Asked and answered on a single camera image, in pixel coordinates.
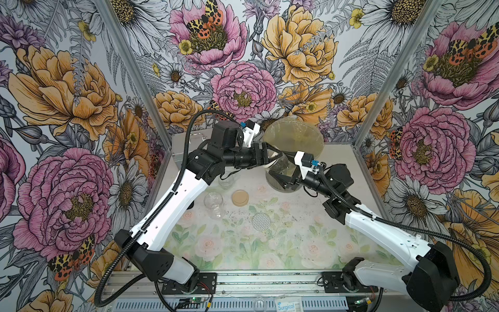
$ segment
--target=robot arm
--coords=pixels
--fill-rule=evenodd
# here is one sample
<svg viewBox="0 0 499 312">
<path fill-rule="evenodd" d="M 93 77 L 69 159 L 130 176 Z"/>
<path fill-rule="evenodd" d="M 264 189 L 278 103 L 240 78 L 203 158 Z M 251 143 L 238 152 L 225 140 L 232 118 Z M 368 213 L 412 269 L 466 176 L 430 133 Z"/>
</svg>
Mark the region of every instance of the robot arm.
<svg viewBox="0 0 499 312">
<path fill-rule="evenodd" d="M 282 156 L 281 151 L 265 142 L 251 142 L 258 131 L 259 126 L 252 122 L 241 130 L 236 123 L 221 121 L 214 126 L 206 150 L 198 148 L 189 154 L 180 186 L 127 254 L 131 262 L 149 280 L 165 278 L 182 284 L 185 292 L 194 290 L 199 270 L 189 261 L 174 257 L 163 249 L 163 245 L 185 210 L 218 175 L 224 174 L 226 166 L 249 169 L 271 164 Z M 269 152 L 273 152 L 274 156 L 269 156 Z M 296 165 L 294 174 L 291 177 L 285 176 L 273 172 L 272 167 L 269 171 L 283 188 L 296 189 L 304 185 L 326 196 L 328 199 L 323 206 L 332 218 L 367 235 L 402 263 L 402 266 L 391 266 L 355 258 L 344 269 L 343 278 L 347 288 L 354 284 L 353 280 L 362 285 L 384 287 L 410 295 L 427 310 L 439 311 L 459 284 L 450 249 L 445 244 L 431 245 L 419 235 L 414 237 L 388 224 L 375 222 L 374 219 L 378 216 L 346 191 L 353 184 L 353 180 L 345 165 L 331 166 L 325 177 L 331 181 L 334 189 L 348 202 L 356 205 L 359 211 L 352 211 L 331 194 L 318 174 L 318 166 L 324 164 L 315 161 L 313 155 L 304 152 L 286 154 Z M 166 194 L 172 189 L 173 185 L 131 231 L 119 231 L 115 237 L 116 243 L 121 247 L 125 246 L 154 211 L 161 207 Z M 360 210 L 372 217 L 366 217 Z"/>
</svg>

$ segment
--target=fern leaf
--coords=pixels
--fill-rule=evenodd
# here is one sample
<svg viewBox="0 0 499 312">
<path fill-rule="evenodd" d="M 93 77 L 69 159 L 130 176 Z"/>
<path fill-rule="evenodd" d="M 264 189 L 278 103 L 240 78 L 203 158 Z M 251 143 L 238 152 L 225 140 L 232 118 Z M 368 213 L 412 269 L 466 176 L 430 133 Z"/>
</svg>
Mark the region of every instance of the fern leaf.
<svg viewBox="0 0 499 312">
<path fill-rule="evenodd" d="M 66 29 L 64 25 L 67 20 L 66 11 L 62 6 L 61 0 L 46 0 L 46 6 L 49 11 L 49 20 L 39 20 L 34 23 L 39 26 L 39 32 L 43 34 L 43 38 L 46 42 L 52 40 L 55 43 L 55 47 L 59 47 L 59 41 L 62 41 L 66 37 Z"/>
<path fill-rule="evenodd" d="M 116 73 L 118 72 L 118 67 L 120 65 L 120 62 L 121 62 L 121 58 L 120 56 L 113 52 L 113 79 L 114 79 L 114 83 L 116 83 Z"/>
</svg>

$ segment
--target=black mounting plate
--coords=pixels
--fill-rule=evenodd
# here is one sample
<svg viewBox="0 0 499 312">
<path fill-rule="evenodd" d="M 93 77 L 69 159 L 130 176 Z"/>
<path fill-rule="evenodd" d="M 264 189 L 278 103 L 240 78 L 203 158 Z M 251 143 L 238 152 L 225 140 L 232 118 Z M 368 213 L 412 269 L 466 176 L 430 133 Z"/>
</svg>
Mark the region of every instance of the black mounting plate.
<svg viewBox="0 0 499 312">
<path fill-rule="evenodd" d="M 206 286 L 210 288 L 212 294 L 217 290 L 217 273 L 199 273 L 199 282 L 203 282 Z M 175 281 L 168 281 L 163 283 L 163 288 L 161 293 L 164 295 L 187 295 L 183 291 L 184 287 Z M 207 295 L 208 291 L 201 286 L 197 286 L 196 289 L 189 295 Z"/>
<path fill-rule="evenodd" d="M 343 293 L 343 292 L 351 292 L 343 287 L 343 272 L 341 271 L 331 271 L 331 272 L 322 272 L 322 282 L 324 283 L 324 291 L 327 294 L 331 293 Z M 355 280 L 355 288 L 358 291 L 351 293 L 372 293 L 378 292 L 378 288 L 376 286 L 365 286 L 359 283 L 358 280 Z"/>
</svg>

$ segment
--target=large clear container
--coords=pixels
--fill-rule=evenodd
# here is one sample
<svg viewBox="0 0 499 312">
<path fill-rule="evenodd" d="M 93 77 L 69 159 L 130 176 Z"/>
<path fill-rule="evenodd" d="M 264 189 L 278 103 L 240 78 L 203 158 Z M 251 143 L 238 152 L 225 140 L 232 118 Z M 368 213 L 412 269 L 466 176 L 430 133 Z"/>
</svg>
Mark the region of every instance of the large clear container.
<svg viewBox="0 0 499 312">
<path fill-rule="evenodd" d="M 324 138 L 319 129 L 293 117 L 285 117 L 274 122 L 267 128 L 262 140 L 281 151 L 310 153 L 314 155 L 315 159 L 319 157 L 324 149 Z M 295 168 L 295 164 L 283 155 L 272 166 L 267 168 L 265 177 L 268 184 L 281 192 L 293 192 L 292 190 L 283 189 L 269 172 L 292 176 Z"/>
</svg>

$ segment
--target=purple flower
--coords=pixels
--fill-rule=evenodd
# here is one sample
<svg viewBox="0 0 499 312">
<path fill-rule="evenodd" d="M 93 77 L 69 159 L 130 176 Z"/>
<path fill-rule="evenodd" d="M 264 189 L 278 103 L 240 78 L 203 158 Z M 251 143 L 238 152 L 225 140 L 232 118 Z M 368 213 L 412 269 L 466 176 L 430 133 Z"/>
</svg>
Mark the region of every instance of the purple flower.
<svg viewBox="0 0 499 312">
<path fill-rule="evenodd" d="M 291 4 L 296 7 L 302 6 L 305 11 L 315 9 L 315 0 L 291 0 Z"/>
<path fill-rule="evenodd" d="M 15 185 L 26 171 L 21 154 L 9 141 L 0 138 L 0 222 L 7 216 L 15 198 Z"/>
<path fill-rule="evenodd" d="M 475 30 L 475 25 L 466 29 L 465 24 L 452 22 L 442 31 L 433 42 L 434 46 L 430 45 L 426 52 L 423 76 L 412 83 L 418 95 L 431 98 L 440 105 L 453 105 L 459 110 L 475 107 L 499 88 L 499 49 L 494 49 L 485 58 L 473 55 L 459 65 L 449 63 L 451 41 L 468 42 L 486 30 L 485 27 Z"/>
<path fill-rule="evenodd" d="M 459 185 L 476 155 L 468 123 L 450 107 L 418 108 L 402 128 L 400 150 L 402 159 L 395 162 L 399 177 L 420 181 L 437 195 Z"/>
<path fill-rule="evenodd" d="M 246 7 L 244 13 L 247 19 L 261 14 L 268 19 L 279 15 L 280 0 L 247 0 L 243 4 Z"/>
<path fill-rule="evenodd" d="M 205 14 L 205 5 L 201 9 L 192 7 L 191 10 L 172 10 L 170 12 L 170 25 L 172 43 L 179 45 L 180 52 L 185 55 L 189 65 L 197 71 L 206 71 L 211 68 L 224 67 L 233 60 L 239 60 L 245 53 L 248 30 L 244 22 L 234 16 L 234 11 L 229 5 L 225 8 L 218 1 L 219 10 L 222 11 L 224 19 L 222 25 L 216 27 L 215 34 L 209 38 L 199 39 L 191 34 L 186 27 L 189 22 L 201 19 Z"/>
<path fill-rule="evenodd" d="M 12 72 L 12 69 L 8 68 L 5 61 L 0 61 L 0 87 L 7 88 L 8 84 L 8 74 Z"/>
<path fill-rule="evenodd" d="M 213 100 L 236 120 L 246 121 L 262 111 L 271 111 L 277 91 L 274 78 L 248 62 L 231 63 L 211 80 Z"/>
<path fill-rule="evenodd" d="M 100 243 L 111 227 L 106 215 L 113 182 L 107 164 L 83 148 L 34 165 L 18 191 L 22 219 L 15 225 L 14 246 L 50 260 L 78 250 L 92 235 Z"/>
<path fill-rule="evenodd" d="M 0 15 L 0 41 L 10 45 L 14 50 L 27 49 L 33 45 L 39 49 L 45 46 L 45 39 L 38 35 L 38 30 L 33 30 L 22 21 L 15 22 L 12 16 Z"/>
</svg>

